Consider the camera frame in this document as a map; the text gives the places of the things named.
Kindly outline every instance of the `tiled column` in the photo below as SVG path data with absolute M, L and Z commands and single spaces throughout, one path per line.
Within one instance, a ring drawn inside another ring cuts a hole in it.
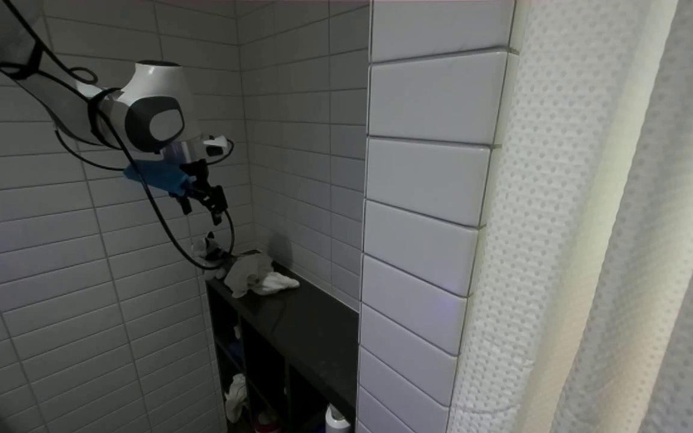
M 372 4 L 358 432 L 446 431 L 513 14 Z

